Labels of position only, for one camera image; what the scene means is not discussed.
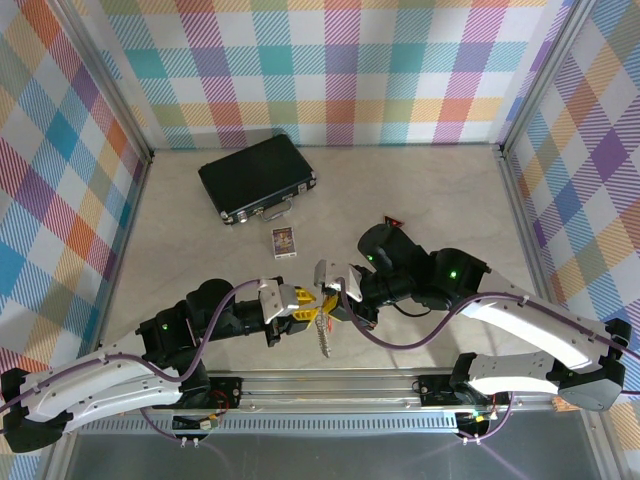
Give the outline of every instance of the table surface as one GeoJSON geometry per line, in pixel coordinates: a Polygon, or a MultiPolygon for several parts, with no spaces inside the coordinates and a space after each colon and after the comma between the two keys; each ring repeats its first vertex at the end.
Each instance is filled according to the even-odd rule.
{"type": "MultiPolygon", "coordinates": [[[[293,211],[273,222],[259,218],[225,226],[197,170],[229,151],[161,151],[149,173],[120,280],[113,297],[106,341],[117,340],[142,321],[175,305],[210,278],[233,284],[281,275],[314,294],[313,271],[321,258],[365,265],[360,236],[383,215],[406,222],[404,230],[425,250],[465,250],[514,283],[531,290],[531,279],[512,214],[489,146],[304,148],[318,184],[295,198],[293,211]],[[291,226],[298,255],[276,260],[271,230],[291,226]]],[[[247,291],[239,300],[256,298],[247,291]]],[[[421,305],[404,301],[409,311],[421,305]]],[[[407,318],[380,312],[376,335],[395,343],[424,337],[442,318],[434,312],[407,318]]],[[[408,352],[384,350],[352,325],[330,335],[332,356],[318,347],[315,329],[283,337],[267,348],[263,335],[213,342],[205,365],[214,370],[279,368],[450,367],[465,352],[513,354],[535,348],[502,330],[459,316],[429,346],[408,352]]]]}

